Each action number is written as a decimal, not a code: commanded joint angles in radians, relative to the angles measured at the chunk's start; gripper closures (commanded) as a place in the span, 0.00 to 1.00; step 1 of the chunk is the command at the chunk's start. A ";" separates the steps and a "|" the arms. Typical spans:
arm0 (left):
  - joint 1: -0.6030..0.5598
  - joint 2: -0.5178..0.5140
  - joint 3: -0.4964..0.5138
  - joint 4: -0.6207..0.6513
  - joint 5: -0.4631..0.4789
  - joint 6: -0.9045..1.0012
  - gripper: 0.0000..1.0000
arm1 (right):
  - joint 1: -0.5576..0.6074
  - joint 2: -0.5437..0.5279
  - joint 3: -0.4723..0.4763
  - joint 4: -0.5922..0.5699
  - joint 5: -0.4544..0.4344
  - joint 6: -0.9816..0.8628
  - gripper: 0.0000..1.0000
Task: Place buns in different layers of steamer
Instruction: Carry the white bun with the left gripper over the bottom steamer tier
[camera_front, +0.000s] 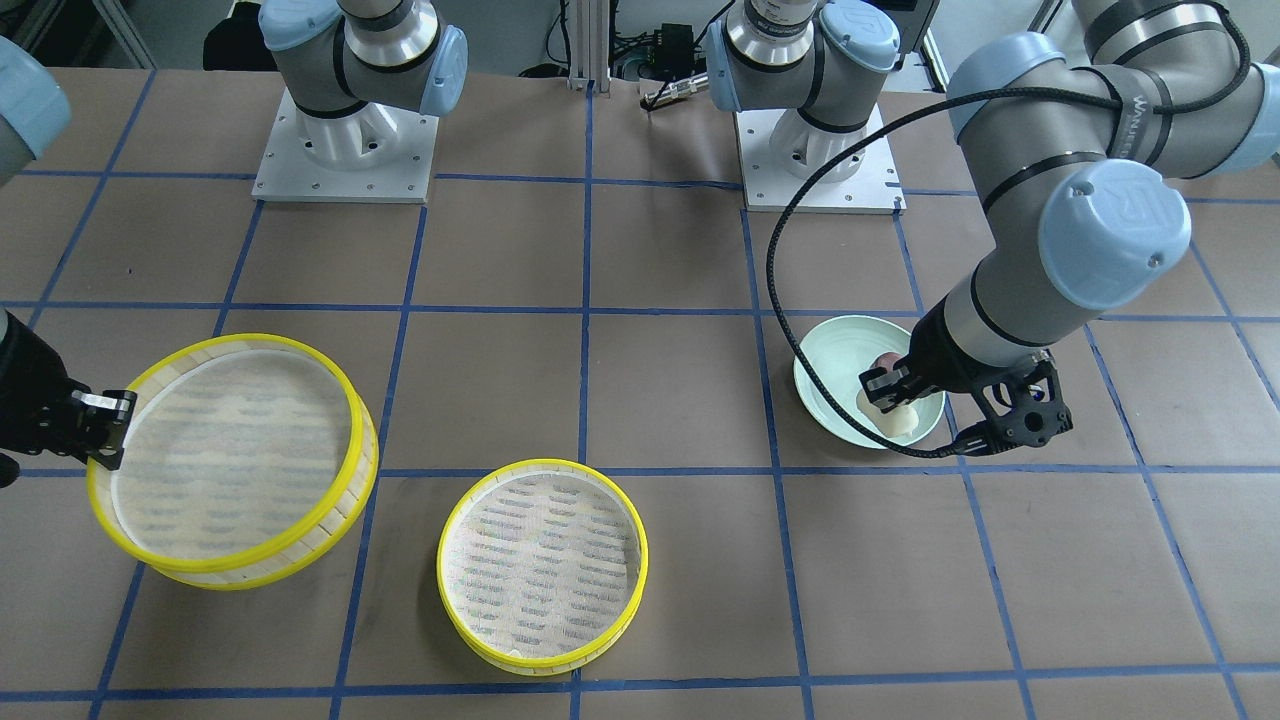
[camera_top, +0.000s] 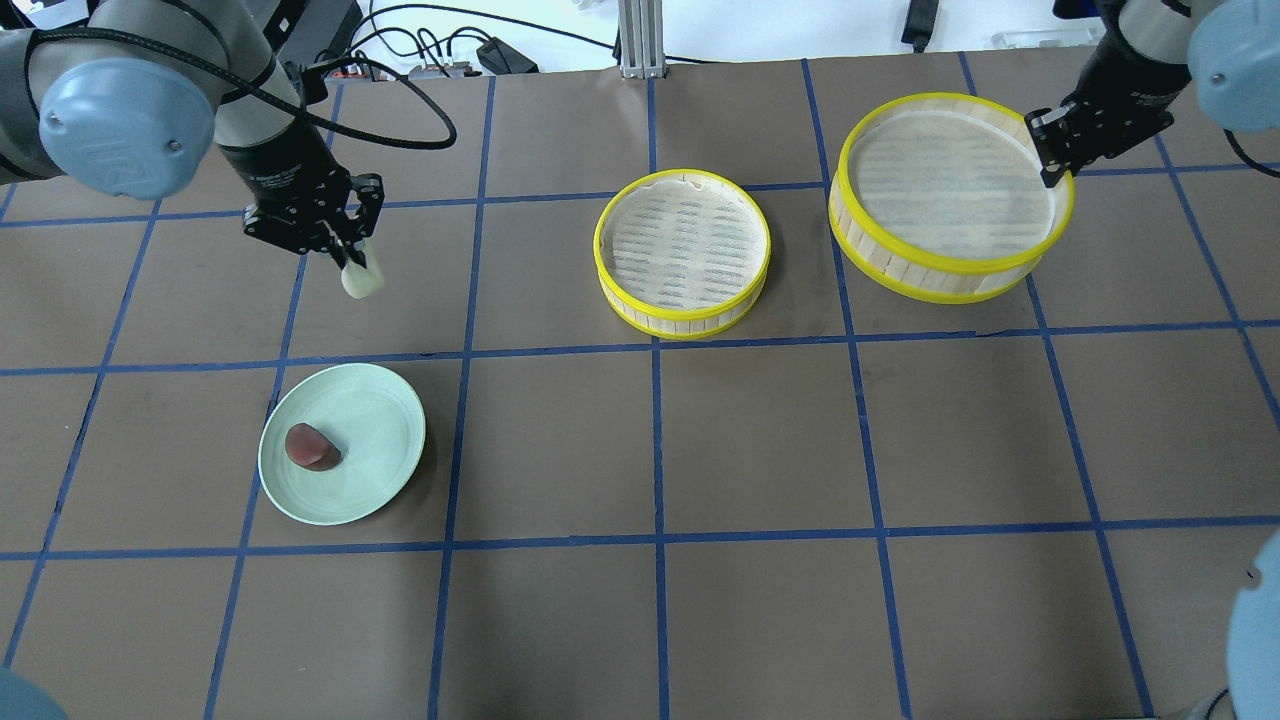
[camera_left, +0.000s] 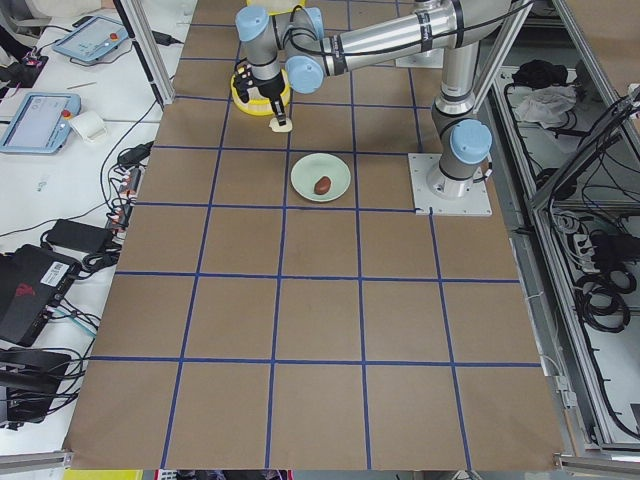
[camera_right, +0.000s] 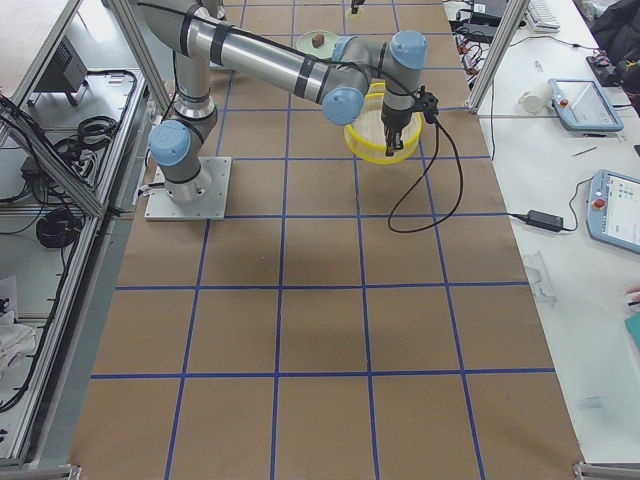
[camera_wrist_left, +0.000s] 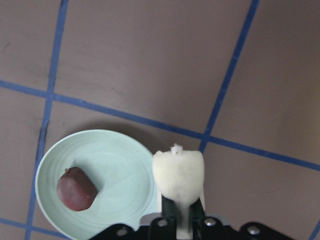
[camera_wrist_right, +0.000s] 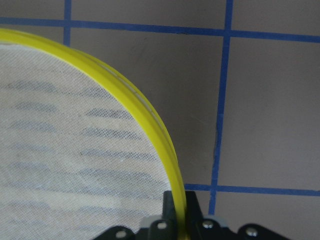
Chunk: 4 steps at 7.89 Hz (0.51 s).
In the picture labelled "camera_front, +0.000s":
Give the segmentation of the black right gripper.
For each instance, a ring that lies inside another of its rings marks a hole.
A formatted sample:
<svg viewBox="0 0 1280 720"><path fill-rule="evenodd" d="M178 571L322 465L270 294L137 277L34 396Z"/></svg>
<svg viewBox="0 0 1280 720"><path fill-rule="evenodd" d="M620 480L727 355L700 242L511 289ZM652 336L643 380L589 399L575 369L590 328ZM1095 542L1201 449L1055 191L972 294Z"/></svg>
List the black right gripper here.
<svg viewBox="0 0 1280 720"><path fill-rule="evenodd" d="M1 343L1 487L20 475L9 452L52 452L118 471L138 404L128 389L87 391L67 373L59 354L14 314L5 311ZM70 402L70 415L63 410Z"/></svg>

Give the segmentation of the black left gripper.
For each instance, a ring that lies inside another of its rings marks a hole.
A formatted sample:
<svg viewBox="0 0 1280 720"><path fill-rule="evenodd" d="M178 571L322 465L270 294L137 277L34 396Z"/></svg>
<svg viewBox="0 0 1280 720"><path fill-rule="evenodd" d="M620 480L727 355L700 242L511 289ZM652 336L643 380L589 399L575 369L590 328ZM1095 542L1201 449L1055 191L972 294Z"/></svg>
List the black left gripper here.
<svg viewBox="0 0 1280 720"><path fill-rule="evenodd" d="M1074 429L1051 354L1036 351L1006 366L969 357L945 328L943 305L931 309L911 331L906 357L874 364L859 374L861 393L879 413L929 395L968 395L982 419L961 430L956 451L1011 451L1044 447Z"/></svg>

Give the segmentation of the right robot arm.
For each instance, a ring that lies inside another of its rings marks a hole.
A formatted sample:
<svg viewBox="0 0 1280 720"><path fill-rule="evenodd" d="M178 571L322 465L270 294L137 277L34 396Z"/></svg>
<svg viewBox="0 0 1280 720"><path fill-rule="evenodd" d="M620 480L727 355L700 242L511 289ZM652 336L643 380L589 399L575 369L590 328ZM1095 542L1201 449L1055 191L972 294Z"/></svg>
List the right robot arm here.
<svg viewBox="0 0 1280 720"><path fill-rule="evenodd" d="M265 1L257 18L285 96L255 196L424 199L436 119L457 105L468 70L463 31L430 1ZM12 313L1 337L3 484L19 477L20 455L116 470L138 395L72 379Z"/></svg>

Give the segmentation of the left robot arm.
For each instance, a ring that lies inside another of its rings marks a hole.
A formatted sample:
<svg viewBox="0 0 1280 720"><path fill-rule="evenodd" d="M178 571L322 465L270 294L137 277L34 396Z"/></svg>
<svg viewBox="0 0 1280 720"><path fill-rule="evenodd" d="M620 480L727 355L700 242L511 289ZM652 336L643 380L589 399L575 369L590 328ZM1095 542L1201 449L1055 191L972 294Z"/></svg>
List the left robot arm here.
<svg viewBox="0 0 1280 720"><path fill-rule="evenodd" d="M951 76L946 111L995 238L852 400L814 387L856 432L908 456L911 407L974 398L982 420L933 457L1041 447L1073 428L1050 347L1132 302L1189 249L1172 179L1277 152L1277 68L1221 1L1078 1L1088 64L1010 35Z"/></svg>

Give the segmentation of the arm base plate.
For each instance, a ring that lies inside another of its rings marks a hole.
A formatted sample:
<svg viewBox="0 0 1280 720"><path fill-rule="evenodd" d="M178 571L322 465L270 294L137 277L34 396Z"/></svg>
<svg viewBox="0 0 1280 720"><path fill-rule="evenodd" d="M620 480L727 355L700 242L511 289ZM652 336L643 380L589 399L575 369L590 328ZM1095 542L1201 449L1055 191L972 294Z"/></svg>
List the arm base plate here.
<svg viewBox="0 0 1280 720"><path fill-rule="evenodd" d="M428 200L439 120L370 102L321 119L284 92L251 195L264 202L417 204Z"/></svg>
<svg viewBox="0 0 1280 720"><path fill-rule="evenodd" d="M749 211L781 213L801 184L837 154L883 127L881 108L852 133L809 126L795 110L753 110L733 115ZM804 213L892 214L906 208L891 152L881 138L826 172L797 205Z"/></svg>

